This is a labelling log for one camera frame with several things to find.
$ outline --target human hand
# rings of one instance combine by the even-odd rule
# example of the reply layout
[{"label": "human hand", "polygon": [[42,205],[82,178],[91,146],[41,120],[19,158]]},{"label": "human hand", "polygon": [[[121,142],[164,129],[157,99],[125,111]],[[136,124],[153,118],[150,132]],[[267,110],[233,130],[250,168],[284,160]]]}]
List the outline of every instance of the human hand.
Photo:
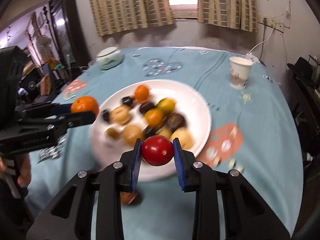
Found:
[{"label": "human hand", "polygon": [[[7,170],[7,165],[0,157],[0,178],[4,177],[4,172]],[[30,165],[30,159],[29,154],[26,154],[22,165],[20,167],[20,176],[17,180],[17,183],[20,187],[28,187],[28,185],[31,182],[31,165]]]}]

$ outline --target white plate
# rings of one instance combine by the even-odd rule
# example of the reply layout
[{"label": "white plate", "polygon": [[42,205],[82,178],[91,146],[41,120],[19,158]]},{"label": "white plate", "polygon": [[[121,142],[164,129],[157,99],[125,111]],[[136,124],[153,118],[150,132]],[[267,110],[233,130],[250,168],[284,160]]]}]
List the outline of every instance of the white plate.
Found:
[{"label": "white plate", "polygon": [[[101,112],[104,109],[112,110],[121,105],[121,98],[132,95],[135,88],[141,84],[150,88],[150,100],[154,104],[166,97],[174,98],[177,101],[175,111],[181,113],[187,121],[187,127],[194,138],[194,145],[189,151],[193,152],[195,157],[199,155],[208,140],[211,130],[211,113],[207,102],[196,90],[186,84],[172,80],[157,79],[139,82],[119,90],[104,101],[100,106],[97,119],[91,126],[90,138],[93,154],[102,168],[119,161],[122,153],[132,150],[133,147],[125,145],[122,140],[115,141],[111,138],[106,138],[105,131],[110,126],[114,126],[114,124],[106,123],[102,118]],[[130,124],[137,124],[141,129],[144,129],[147,123],[139,112],[139,106],[137,105],[131,110],[133,119]],[[163,178],[174,174],[175,171],[173,159],[168,164],[159,167],[141,162],[139,181]]]}]

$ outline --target orange heart print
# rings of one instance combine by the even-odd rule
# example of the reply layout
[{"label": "orange heart print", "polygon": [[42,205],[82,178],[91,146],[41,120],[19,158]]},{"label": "orange heart print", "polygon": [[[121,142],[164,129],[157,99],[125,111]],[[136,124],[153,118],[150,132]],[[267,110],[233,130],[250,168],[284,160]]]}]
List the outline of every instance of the orange heart print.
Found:
[{"label": "orange heart print", "polygon": [[210,134],[197,160],[213,167],[215,158],[219,157],[220,162],[228,160],[242,143],[243,135],[239,127],[235,123],[227,123]]},{"label": "orange heart print", "polygon": [[82,82],[80,79],[76,78],[73,80],[63,91],[63,95],[65,96],[68,93],[74,93],[78,90],[84,88],[87,82]]}]

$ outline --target red cherry tomato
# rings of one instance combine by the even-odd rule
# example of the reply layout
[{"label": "red cherry tomato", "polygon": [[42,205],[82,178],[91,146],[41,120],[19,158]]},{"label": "red cherry tomato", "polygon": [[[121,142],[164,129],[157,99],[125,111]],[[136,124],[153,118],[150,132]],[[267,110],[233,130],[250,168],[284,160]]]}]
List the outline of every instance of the red cherry tomato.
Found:
[{"label": "red cherry tomato", "polygon": [[146,139],[141,145],[142,158],[153,166],[162,166],[171,161],[174,154],[172,142],[161,135]]}]

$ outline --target plaid curtain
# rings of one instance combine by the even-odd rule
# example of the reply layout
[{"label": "plaid curtain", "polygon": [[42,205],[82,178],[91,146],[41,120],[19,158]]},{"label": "plaid curtain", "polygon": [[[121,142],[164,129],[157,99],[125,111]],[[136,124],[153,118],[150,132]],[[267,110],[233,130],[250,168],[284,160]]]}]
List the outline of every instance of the plaid curtain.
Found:
[{"label": "plaid curtain", "polygon": [[169,0],[90,0],[99,36],[174,24]]},{"label": "plaid curtain", "polygon": [[198,0],[198,22],[257,32],[255,0]]}]

